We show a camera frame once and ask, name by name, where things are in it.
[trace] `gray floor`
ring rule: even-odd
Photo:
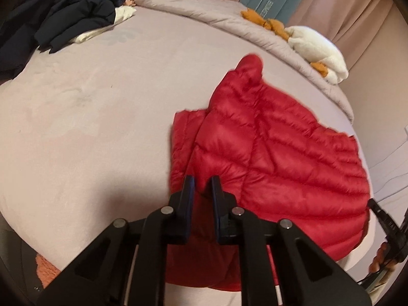
[[[13,231],[0,213],[0,258],[21,291],[33,303],[42,291],[41,282],[36,274],[36,254]]]

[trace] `red jacket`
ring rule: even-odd
[[[321,126],[295,99],[262,80],[262,61],[244,57],[207,110],[176,114],[171,191],[193,175],[196,194],[186,246],[169,246],[167,282],[240,291],[236,246],[215,242],[208,179],[260,218],[289,218],[335,261],[364,237],[370,189],[354,137]]]

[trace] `hand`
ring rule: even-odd
[[[377,251],[377,255],[374,257],[373,262],[370,264],[370,266],[368,268],[368,271],[370,273],[376,273],[376,272],[378,272],[380,270],[380,265],[382,265],[384,263],[385,251],[387,249],[387,246],[388,246],[388,244],[386,242],[381,244],[380,248]],[[380,284],[384,284],[389,280],[392,273],[395,271],[397,263],[398,262],[396,260],[392,260],[386,265],[386,268],[388,269],[388,272],[385,274],[385,276],[379,282]]]

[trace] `bed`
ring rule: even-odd
[[[355,134],[340,88],[301,58],[279,56],[279,42],[271,48],[157,1],[139,0],[136,9],[84,44],[36,51],[0,86],[0,211],[59,269],[115,218],[138,220],[167,203],[174,113],[207,107],[225,73],[248,53],[263,59],[267,82],[321,124]],[[374,229],[371,219],[362,243],[341,261],[345,270],[370,248]],[[210,299],[215,306],[240,303],[236,292],[167,286],[168,305]]]

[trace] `pile of clothes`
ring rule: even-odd
[[[38,46],[55,53],[68,43],[100,34],[134,12],[126,0],[19,0],[0,27],[0,80],[15,78]]]

